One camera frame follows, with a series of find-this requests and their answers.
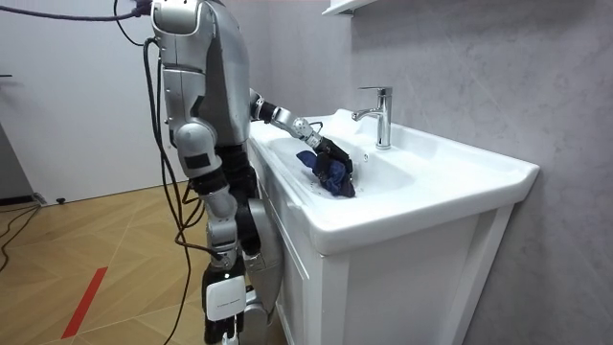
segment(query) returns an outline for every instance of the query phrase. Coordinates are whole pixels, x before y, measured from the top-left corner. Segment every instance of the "white wall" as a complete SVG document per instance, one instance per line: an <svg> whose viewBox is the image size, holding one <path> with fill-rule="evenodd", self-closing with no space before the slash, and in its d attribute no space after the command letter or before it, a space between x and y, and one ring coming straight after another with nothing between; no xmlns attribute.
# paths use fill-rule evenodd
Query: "white wall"
<svg viewBox="0 0 613 345"><path fill-rule="evenodd" d="M43 12L110 15L113 2L0 3ZM131 7L131 2L120 0L119 13ZM247 21L261 20L251 11L242 13ZM152 35L148 17L126 21L125 29L139 42ZM268 51L249 39L260 34L257 30L243 31L248 46ZM58 197L78 200L160 184L142 50L126 41L114 22L75 23L0 12L0 33L0 73L14 75L0 84L0 123L35 192L55 202ZM155 49L151 51L154 63ZM252 63L261 78L254 84L267 92L270 58L256 60L262 61ZM185 178L172 150L169 156Z"/></svg>

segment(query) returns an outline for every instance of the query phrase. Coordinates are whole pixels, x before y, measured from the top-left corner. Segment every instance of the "black cable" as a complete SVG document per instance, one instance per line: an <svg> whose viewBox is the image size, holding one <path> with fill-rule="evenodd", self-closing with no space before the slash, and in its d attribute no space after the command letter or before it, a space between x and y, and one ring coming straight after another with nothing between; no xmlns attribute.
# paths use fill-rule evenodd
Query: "black cable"
<svg viewBox="0 0 613 345"><path fill-rule="evenodd" d="M115 16L117 16L117 3L119 2L119 0L114 0L113 1L113 14L115 14ZM124 26L122 25L122 22L119 20L116 20L117 22L117 26L119 27L119 30L122 31L122 34L124 34L124 37L130 41L130 43L132 43L133 45L137 46L137 47L142 47L143 43L136 43L132 38L130 38L129 35L127 35L127 33L124 30Z"/></svg>
<svg viewBox="0 0 613 345"><path fill-rule="evenodd" d="M193 215L195 215L195 211L197 211L197 210L198 210L197 208L196 208L196 209L194 209L194 210L193 210L193 212L192 212L192 214L190 215L190 217L189 217L189 218L186 220L186 223L185 223L185 228L186 228L186 229L189 229L189 228L193 227L194 225L198 224L198 222L199 222L199 221L202 219L202 217L204 216L204 211L205 211L205 208L204 208L204 207L202 207L202 209L200 210L200 216L198 216L198 218L197 218L196 220L194 220L194 221L193 221L193 223L190 223L190 220L192 219Z"/></svg>
<svg viewBox="0 0 613 345"><path fill-rule="evenodd" d="M25 210L25 209L28 209L28 208L33 208L33 207L35 207L35 206L30 205L30 206L21 207L21 208L18 208L18 209L12 209L12 210L0 211L0 213L10 213L10 212L21 211L21 210Z"/></svg>
<svg viewBox="0 0 613 345"><path fill-rule="evenodd" d="M145 14L145 8L140 5L137 6L130 13L126 13L122 15L114 15L114 16L85 16L85 15L54 14L54 13L44 13L44 12L39 12L39 11L28 11L28 10L16 9L16 8L8 7L8 6L2 6L2 5L0 5L0 11L35 16L38 18L72 20L72 21L87 21L87 22L118 21L118 20L125 20L129 18L137 17L137 16L140 16L141 14Z"/></svg>
<svg viewBox="0 0 613 345"><path fill-rule="evenodd" d="M321 121L316 121L314 123L310 123L309 125L313 126L313 125L319 125L319 129L317 130L317 134L319 134L320 131L322 131L322 129L324 129L324 123Z"/></svg>
<svg viewBox="0 0 613 345"><path fill-rule="evenodd" d="M187 295L188 295L188 288L190 286L190 279L192 277L192 260L190 258L190 251L188 248L196 248L196 249L200 249L200 250L204 250L207 253L211 254L213 257L215 257L218 260L221 260L221 256L217 253L215 253L215 251L213 249L210 248L206 248L203 246L199 246L199 245L195 245L195 244L190 244L187 243L186 239L185 239L185 234L183 233L183 231L185 230L185 224L183 223L183 210L182 210L182 204L181 204L181 197L179 194L179 188L178 188L178 184L176 182L176 177L174 175L174 171L172 170L172 165L170 164L170 160L168 158L168 156L166 155L166 151L164 150L164 146L162 144L162 129L161 129L161 119L160 119L160 114L161 114L161 106L160 106L160 94L161 94L161 75L160 75L160 71L161 71L161 59L158 56L158 65L157 65L157 72L158 72L158 82L157 82L157 95L158 95L158 100L157 100L157 107L155 104L155 99L153 96L153 85L152 85L152 80L151 80L151 71L149 70L149 59L148 59L148 47L150 44L156 44L157 42L155 41L154 38L148 38L145 41L145 44L143 45L143 61L145 64L145 76L147 78L147 90L148 90L148 96L149 96L149 108L151 111L151 125L153 126L153 137L155 139L155 143L160 151L160 161L161 161L161 165L162 165L162 182L164 184L164 194L166 195L166 200L169 204L170 207L170 211L172 212L172 217L174 218L174 221L176 223L177 226L177 234L174 237L174 241L183 246L184 252L185 252L185 259L187 262L187 267L188 267L188 275L185 281L185 288L183 289L183 294L181 296L181 304L179 305L179 311L176 315L176 319L174 321L174 326L172 327L172 331L170 332L168 338L166 339L166 341L164 342L164 345L167 345L170 340L172 339L172 337L174 336L174 333L176 332L176 329L179 325L179 322L181 320L181 314L183 313L183 308L185 306L185 301L187 299ZM175 211L174 209L174 205L172 204L172 200L170 197L170 192L168 189L168 184L167 184L167 179L166 179L166 169L169 170L169 175L170 175L170 180L172 183L172 187L174 189L174 196L176 198L176 202L177 202L177 211Z"/></svg>
<svg viewBox="0 0 613 345"><path fill-rule="evenodd" d="M12 240L14 240L17 235L19 235L21 233L21 231L28 226L28 224L30 223L30 220L32 220L32 218L38 213L38 211L40 211L42 207L40 205L32 207L30 210L21 213L19 216L13 218L9 224L7 225L7 231L5 231L2 236L0 236L0 238L3 238L5 235L7 235L10 231L11 231L11 225L18 220L19 218L21 218L21 216L26 215L27 213L34 211L29 217L28 220L26 220L26 222L21 225L21 227L19 228L19 230L17 230L12 236L11 238L6 241L4 244L2 244L2 256L4 256L5 261L2 263L2 266L0 267L0 273L5 269L5 267L9 264L9 261L11 260L11 257L9 257L9 254L7 254L7 245L9 245L9 243L12 242Z"/></svg>
<svg viewBox="0 0 613 345"><path fill-rule="evenodd" d="M199 197L193 197L188 200L188 194L190 193L191 189L192 189L192 185L188 183L188 186L185 188L185 192L183 192L183 197L181 198L181 202L183 202L184 205L191 204L192 202L200 199Z"/></svg>
<svg viewBox="0 0 613 345"><path fill-rule="evenodd" d="M190 213L190 216L183 223L183 227L186 227L186 225L189 224L190 221L192 221L193 217L195 216L195 214L200 209L200 206L202 206L202 201L198 200L198 203L195 204L195 207L193 208L192 212Z"/></svg>
<svg viewBox="0 0 613 345"><path fill-rule="evenodd" d="M17 217L13 218L10 222L9 225L7 225L7 230L5 230L5 232L2 233L2 235L0 235L0 239L2 239L3 237L5 237L10 231L11 231L11 224L18 220L21 216L27 214L28 212L31 212L33 209L35 209L36 207L39 207L38 205L35 206L29 206L29 207L25 207L24 209L28 209L28 211L22 212L20 213Z"/></svg>
<svg viewBox="0 0 613 345"><path fill-rule="evenodd" d="M174 206L172 205L172 201L170 199L170 193L168 190L168 185L167 185L167 181L166 181L166 170L165 168L169 169L169 174L170 174L170 179L172 181L172 186L175 187L176 186L176 179L174 177L174 171L172 170L172 166L170 165L169 159L166 155L166 152L164 151L164 147L162 146L162 132L161 132L161 125L160 125L160 121L159 121L159 111L156 112L156 106L155 106L155 100L153 99L153 85L152 85L152 81L151 81L151 72L149 70L149 58L148 58L148 47L149 44L157 44L155 42L155 39L153 38L148 38L145 41L145 44L143 45L144 49L143 49L143 60L145 63L145 76L147 78L147 90L148 90L148 94L149 94L149 107L151 110L151 124L153 125L153 136L155 138L155 143L157 144L158 149L160 150L160 160L162 162L162 181L164 183L164 194L166 195L166 200L169 204L170 207L170 211L172 212L172 217L174 218L174 221L176 222L176 226L178 231L177 236L181 237L181 240L183 240L183 242L185 241L185 236L183 235L182 232L182 211L181 211L181 203L179 201L178 206L178 211L179 211L179 215L177 216L175 210L174 210ZM185 260L187 262L187 266L188 266L188 276L185 280L185 288L183 289L183 295L181 296L181 304L179 306L179 312L176 315L176 319L174 321L174 326L172 327L172 331L169 334L169 337L166 339L166 341L164 342L164 345L167 345L170 340L172 339L172 337L174 336L174 333L176 332L176 329L179 325L179 321L181 320L181 314L183 313L183 306L185 305L185 300L187 298L188 295L188 287L190 286L190 279L192 277L192 260L190 259L190 251L187 247L183 247L184 251L185 251Z"/></svg>

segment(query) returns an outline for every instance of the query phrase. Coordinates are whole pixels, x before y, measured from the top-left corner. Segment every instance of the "dark blue towel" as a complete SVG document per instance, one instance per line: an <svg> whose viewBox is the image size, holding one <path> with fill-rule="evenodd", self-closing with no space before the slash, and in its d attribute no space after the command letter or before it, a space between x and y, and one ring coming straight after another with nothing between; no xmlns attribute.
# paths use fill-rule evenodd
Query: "dark blue towel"
<svg viewBox="0 0 613 345"><path fill-rule="evenodd" d="M355 196L355 189L347 174L347 168L345 168L345 165L341 162L328 159L330 162L327 173L320 174L317 169L317 156L315 153L311 151L302 151L296 154L296 157L298 157L304 165L311 168L313 174L320 178L322 187L332 193L333 196Z"/></svg>

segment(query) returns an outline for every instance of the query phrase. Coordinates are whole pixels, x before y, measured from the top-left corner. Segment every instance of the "bathroom sink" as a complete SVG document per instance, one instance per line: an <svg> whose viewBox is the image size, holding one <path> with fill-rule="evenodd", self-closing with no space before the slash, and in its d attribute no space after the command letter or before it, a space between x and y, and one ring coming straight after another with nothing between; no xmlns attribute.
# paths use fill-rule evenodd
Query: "bathroom sink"
<svg viewBox="0 0 613 345"><path fill-rule="evenodd" d="M266 193L278 193L321 254L391 240L454 219L523 200L538 173L534 164L393 125L392 147L375 148L376 120L355 122L349 110L309 118L354 164L356 196L325 191L296 153L310 148L264 123L251 125L250 159Z"/></svg>
<svg viewBox="0 0 613 345"><path fill-rule="evenodd" d="M392 193L413 182L409 173L386 162L379 155L369 154L358 145L343 139L334 136L328 136L328 138L353 159L352 183L358 200L364 201L370 196ZM336 202L353 201L353 198L332 196L320 185L319 179L311 169L303 165L296 157L297 152L312 151L307 144L294 138L278 138L270 141L267 147L288 168L291 176L298 182L298 186L304 187L313 205L321 202L322 198Z"/></svg>

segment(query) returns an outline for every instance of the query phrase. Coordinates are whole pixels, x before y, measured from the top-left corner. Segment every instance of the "wooden floor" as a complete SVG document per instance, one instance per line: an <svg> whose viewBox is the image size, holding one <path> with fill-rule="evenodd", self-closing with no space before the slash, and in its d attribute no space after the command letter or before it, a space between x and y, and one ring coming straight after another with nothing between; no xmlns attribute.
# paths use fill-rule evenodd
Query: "wooden floor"
<svg viewBox="0 0 613 345"><path fill-rule="evenodd" d="M16 215L0 214L0 234ZM205 244L205 221L200 224L189 230L189 242ZM162 345L187 276L175 231L161 188L43 208L8 246L11 260L0 273L0 344ZM204 344L200 281L209 258L190 253L188 302L171 345ZM102 267L108 269L77 335L61 339ZM285 344L278 321L270 344Z"/></svg>

